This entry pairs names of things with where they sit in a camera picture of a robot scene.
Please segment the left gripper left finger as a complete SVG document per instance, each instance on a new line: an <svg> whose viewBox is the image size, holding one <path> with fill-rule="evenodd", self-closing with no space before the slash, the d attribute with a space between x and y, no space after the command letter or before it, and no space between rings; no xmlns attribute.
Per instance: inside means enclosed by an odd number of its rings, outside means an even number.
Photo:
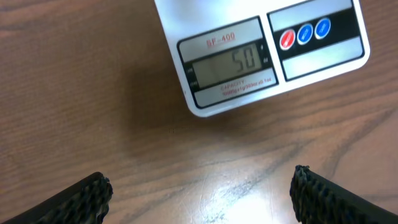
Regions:
<svg viewBox="0 0 398 224"><path fill-rule="evenodd" d="M102 224L112 196L109 179L95 172L3 224Z"/></svg>

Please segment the white digital kitchen scale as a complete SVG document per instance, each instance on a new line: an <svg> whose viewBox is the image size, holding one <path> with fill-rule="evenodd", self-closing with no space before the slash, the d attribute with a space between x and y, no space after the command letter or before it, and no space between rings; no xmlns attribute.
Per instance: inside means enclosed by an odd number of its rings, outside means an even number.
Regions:
<svg viewBox="0 0 398 224"><path fill-rule="evenodd" d="M189 110L209 117L362 67L359 0L155 0Z"/></svg>

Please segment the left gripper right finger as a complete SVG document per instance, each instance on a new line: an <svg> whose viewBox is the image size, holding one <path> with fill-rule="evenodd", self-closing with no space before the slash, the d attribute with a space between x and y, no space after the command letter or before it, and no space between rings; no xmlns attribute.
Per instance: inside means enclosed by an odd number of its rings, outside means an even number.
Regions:
<svg viewBox="0 0 398 224"><path fill-rule="evenodd" d="M397 224L397 215L297 165L290 185L295 217L300 223Z"/></svg>

